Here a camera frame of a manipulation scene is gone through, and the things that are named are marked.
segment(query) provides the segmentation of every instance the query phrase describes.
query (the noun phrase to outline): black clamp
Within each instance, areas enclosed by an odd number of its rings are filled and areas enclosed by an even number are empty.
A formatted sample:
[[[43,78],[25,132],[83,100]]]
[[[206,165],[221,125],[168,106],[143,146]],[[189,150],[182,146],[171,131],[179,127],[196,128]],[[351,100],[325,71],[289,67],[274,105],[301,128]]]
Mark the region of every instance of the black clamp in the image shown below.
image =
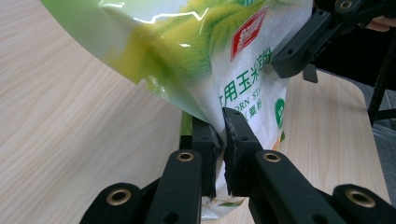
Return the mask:
[[[280,152],[263,150],[238,111],[224,108],[226,181],[233,196],[249,197],[255,223],[395,223],[396,209],[354,185],[332,196],[315,189]],[[104,189],[81,223],[200,223],[201,197],[214,197],[220,143],[198,119],[181,138],[163,176],[143,189],[125,183]]]

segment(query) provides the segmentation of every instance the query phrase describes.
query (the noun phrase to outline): red logo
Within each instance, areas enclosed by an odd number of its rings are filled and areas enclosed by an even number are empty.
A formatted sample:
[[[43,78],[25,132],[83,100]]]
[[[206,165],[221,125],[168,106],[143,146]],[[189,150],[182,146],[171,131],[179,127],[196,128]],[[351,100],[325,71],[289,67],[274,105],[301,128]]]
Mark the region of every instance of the red logo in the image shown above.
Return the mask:
[[[248,21],[246,21],[239,29],[233,34],[233,43],[231,49],[231,61],[236,55],[244,49],[260,32],[262,22],[264,21],[265,14],[268,7],[265,7],[254,14]]]

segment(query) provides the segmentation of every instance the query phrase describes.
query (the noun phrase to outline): corn starch bag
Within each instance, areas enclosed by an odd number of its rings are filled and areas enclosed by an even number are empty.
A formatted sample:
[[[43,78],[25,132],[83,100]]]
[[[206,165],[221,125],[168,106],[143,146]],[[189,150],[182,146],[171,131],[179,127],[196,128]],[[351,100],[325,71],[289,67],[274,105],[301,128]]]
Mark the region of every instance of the corn starch bag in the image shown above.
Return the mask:
[[[225,141],[221,108],[244,114],[263,148],[277,148],[288,81],[270,62],[311,15],[309,0],[42,0],[95,57],[198,119]],[[203,198],[203,218],[243,201]]]

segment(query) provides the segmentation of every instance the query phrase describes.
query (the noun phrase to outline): metal screw hole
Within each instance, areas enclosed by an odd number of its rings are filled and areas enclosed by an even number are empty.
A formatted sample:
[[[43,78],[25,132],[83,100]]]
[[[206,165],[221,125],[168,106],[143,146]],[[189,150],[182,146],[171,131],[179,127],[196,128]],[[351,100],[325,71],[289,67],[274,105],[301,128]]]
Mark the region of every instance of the metal screw hole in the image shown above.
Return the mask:
[[[113,189],[106,198],[108,204],[113,206],[122,205],[131,199],[131,191],[128,189]]]
[[[361,191],[350,189],[346,192],[346,196],[350,201],[362,207],[372,208],[375,206],[374,199]]]
[[[271,152],[264,153],[264,158],[270,162],[279,162],[280,161],[280,157],[278,155],[276,155],[275,153],[271,153]]]
[[[343,3],[341,3],[340,8],[341,9],[349,9],[352,6],[352,2],[351,1],[345,1]]]
[[[194,159],[194,155],[190,152],[182,152],[177,155],[177,159],[179,161],[192,161],[192,159]]]

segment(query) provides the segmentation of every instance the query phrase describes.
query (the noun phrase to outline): wooden table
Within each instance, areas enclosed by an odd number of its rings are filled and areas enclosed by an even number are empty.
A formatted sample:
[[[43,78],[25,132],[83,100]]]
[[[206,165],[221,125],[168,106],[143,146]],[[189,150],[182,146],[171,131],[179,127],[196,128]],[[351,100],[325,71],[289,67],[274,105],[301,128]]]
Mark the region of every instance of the wooden table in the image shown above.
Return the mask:
[[[317,188],[389,201],[361,92],[295,77],[281,146]],[[78,223],[105,187],[159,177],[181,112],[76,43],[37,0],[0,3],[0,223]],[[206,223],[252,223],[244,204]]]

